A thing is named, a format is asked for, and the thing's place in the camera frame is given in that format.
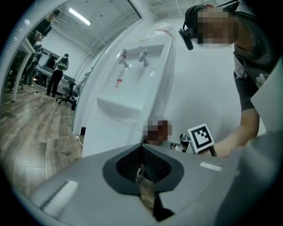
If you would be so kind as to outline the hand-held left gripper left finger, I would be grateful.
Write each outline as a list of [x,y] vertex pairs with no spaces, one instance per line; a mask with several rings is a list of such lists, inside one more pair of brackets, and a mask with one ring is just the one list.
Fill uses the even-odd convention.
[[140,143],[122,147],[122,152],[105,162],[102,169],[103,177],[116,192],[131,196],[140,195],[136,179],[142,164],[141,147]]

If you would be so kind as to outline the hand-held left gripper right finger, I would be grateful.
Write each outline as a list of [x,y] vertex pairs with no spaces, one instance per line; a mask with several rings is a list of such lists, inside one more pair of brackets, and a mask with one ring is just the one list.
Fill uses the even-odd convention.
[[174,190],[184,176],[182,163],[147,144],[141,145],[141,149],[142,164],[154,184],[155,192]]

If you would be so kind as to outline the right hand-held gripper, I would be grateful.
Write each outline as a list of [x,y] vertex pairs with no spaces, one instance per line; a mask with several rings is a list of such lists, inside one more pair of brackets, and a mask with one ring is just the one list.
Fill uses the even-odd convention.
[[190,128],[187,132],[180,135],[178,142],[170,144],[172,150],[188,154],[200,154],[202,151],[216,154],[214,140],[206,123]]

